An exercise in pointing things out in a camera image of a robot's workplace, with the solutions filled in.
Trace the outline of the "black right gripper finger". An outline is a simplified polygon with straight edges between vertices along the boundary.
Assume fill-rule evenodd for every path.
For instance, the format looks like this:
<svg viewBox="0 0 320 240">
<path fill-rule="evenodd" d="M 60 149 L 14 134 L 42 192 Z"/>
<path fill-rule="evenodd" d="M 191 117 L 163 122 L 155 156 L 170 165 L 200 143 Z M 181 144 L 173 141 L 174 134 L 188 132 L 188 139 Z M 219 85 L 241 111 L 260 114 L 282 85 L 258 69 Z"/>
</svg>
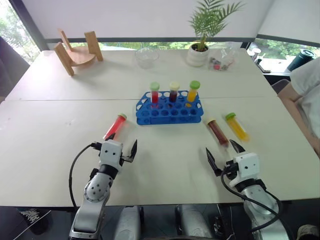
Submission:
<svg viewBox="0 0 320 240">
<path fill-rule="evenodd" d="M 230 139 L 229 142 L 231 143 L 233 149 L 235 150 L 235 152 L 237 154 L 240 154 L 240 153 L 244 153 L 246 150 L 239 144 L 237 143 L 236 141 Z"/>
<path fill-rule="evenodd" d="M 216 160 L 213 157 L 212 153 L 208 150 L 207 147 L 205 148 L 205 151 L 206 151 L 208 163 L 209 163 L 210 167 L 212 168 L 214 174 L 217 177 L 221 176 L 222 170 L 220 168 L 218 168 L 218 166 L 216 165 Z"/>
</svg>

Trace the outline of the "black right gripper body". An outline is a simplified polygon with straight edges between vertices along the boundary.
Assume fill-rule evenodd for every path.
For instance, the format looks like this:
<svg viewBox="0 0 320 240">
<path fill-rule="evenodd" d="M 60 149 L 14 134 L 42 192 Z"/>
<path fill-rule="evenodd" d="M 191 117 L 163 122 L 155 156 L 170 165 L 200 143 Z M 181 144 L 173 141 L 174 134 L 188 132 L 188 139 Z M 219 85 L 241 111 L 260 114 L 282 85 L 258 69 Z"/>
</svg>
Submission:
<svg viewBox="0 0 320 240">
<path fill-rule="evenodd" d="M 229 160 L 225 163 L 221 175 L 226 175 L 228 179 L 235 179 L 237 177 L 238 170 L 238 163 L 235 160 Z"/>
</svg>

